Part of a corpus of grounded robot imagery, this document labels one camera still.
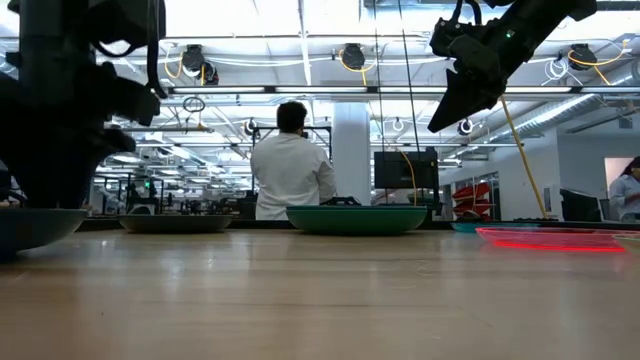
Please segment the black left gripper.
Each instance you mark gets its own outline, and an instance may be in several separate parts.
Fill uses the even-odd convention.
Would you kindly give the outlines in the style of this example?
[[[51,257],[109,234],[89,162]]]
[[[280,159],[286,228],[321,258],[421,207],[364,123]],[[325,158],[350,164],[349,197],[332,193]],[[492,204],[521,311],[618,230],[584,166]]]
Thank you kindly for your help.
[[[118,129],[104,129],[102,108],[112,63],[82,64],[70,75],[32,84],[13,78],[0,63],[0,161],[16,179],[30,208],[78,209],[89,181],[107,157],[135,149]],[[45,125],[50,117],[54,125]]]

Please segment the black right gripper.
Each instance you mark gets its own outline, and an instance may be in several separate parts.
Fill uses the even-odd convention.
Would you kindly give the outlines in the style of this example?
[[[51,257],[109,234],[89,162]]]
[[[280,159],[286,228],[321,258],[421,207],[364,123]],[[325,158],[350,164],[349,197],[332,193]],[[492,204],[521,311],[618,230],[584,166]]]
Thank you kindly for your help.
[[[490,20],[478,35],[455,39],[450,50],[454,69],[446,71],[447,89],[428,125],[432,133],[495,106],[521,64],[521,19]]]

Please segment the blue transparent plastic plate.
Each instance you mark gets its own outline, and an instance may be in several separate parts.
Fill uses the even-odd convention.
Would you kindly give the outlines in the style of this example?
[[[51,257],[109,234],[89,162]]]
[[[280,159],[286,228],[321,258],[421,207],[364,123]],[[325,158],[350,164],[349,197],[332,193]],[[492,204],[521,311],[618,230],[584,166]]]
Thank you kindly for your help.
[[[456,232],[475,234],[478,228],[530,228],[539,227],[539,224],[518,222],[451,222],[451,226]]]

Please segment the pink transparent plastic plate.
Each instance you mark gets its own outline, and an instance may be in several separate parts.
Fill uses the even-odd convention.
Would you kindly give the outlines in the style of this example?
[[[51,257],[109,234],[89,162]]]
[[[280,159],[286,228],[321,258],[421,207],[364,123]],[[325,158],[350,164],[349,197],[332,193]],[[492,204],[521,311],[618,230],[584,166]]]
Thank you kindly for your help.
[[[640,235],[621,230],[554,227],[479,227],[476,233],[498,247],[587,253],[624,253],[616,237]]]

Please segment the black computer monitor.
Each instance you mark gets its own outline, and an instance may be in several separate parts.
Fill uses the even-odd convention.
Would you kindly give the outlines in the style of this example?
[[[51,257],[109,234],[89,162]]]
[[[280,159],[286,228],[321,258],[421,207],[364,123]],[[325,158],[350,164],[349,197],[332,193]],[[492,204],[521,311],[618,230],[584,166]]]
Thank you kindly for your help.
[[[376,189],[431,189],[439,187],[438,155],[428,147],[420,152],[374,153]]]
[[[599,200],[589,194],[561,188],[562,216],[569,222],[601,222]]]

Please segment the shelf with red bins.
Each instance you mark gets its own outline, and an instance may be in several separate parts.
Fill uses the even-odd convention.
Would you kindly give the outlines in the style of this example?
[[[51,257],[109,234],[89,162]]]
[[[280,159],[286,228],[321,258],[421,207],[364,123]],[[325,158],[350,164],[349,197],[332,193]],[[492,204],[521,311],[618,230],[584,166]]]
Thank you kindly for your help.
[[[476,216],[486,221],[501,219],[497,172],[455,182],[453,188],[451,198],[455,218]]]

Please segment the white square pillar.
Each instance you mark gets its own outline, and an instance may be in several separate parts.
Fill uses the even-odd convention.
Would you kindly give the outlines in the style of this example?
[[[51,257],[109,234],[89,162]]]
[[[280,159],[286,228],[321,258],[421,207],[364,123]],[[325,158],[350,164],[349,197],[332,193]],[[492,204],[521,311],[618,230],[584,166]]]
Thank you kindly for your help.
[[[332,160],[337,195],[371,204],[370,117],[366,103],[335,103]]]

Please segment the ceiling light strip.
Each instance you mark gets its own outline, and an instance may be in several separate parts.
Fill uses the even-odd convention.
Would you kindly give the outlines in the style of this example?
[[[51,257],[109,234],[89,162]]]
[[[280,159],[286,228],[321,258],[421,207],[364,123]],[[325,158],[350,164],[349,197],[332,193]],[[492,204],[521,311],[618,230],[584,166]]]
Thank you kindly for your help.
[[[181,86],[170,87],[170,95],[200,94],[432,94],[443,95],[444,86]],[[507,87],[505,94],[635,94],[640,86],[514,86]]]

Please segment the person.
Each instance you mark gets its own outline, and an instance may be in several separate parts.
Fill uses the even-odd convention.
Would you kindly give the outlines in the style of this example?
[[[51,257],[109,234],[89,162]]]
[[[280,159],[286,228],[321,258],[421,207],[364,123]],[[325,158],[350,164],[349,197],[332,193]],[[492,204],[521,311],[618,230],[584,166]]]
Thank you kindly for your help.
[[[621,222],[640,223],[640,156],[611,183],[609,200]]]
[[[255,218],[281,221],[289,206],[315,206],[336,195],[334,169],[326,151],[303,137],[306,107],[296,101],[276,112],[279,133],[260,141],[250,166],[258,186]]]

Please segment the lime transparent plastic plate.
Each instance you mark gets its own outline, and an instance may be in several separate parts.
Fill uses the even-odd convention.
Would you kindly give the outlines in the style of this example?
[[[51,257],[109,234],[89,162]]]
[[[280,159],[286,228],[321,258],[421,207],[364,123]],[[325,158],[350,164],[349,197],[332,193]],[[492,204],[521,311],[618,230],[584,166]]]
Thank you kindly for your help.
[[[620,234],[614,235],[615,241],[626,249],[629,253],[640,256],[640,235],[638,234]]]

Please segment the black aluminium table frame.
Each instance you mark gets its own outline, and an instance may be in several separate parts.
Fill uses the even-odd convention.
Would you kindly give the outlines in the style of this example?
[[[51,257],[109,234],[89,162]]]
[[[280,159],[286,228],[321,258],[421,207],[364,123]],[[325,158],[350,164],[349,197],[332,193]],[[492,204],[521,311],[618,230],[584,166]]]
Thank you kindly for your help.
[[[564,222],[564,221],[525,221],[526,225],[538,224],[540,227],[584,228],[606,230],[630,230],[640,232],[640,223],[619,222]],[[77,232],[122,230],[116,217],[89,217],[85,219]],[[228,229],[233,230],[290,230],[294,226],[289,221],[257,221],[234,219]],[[452,230],[448,221],[425,220],[418,230]]]

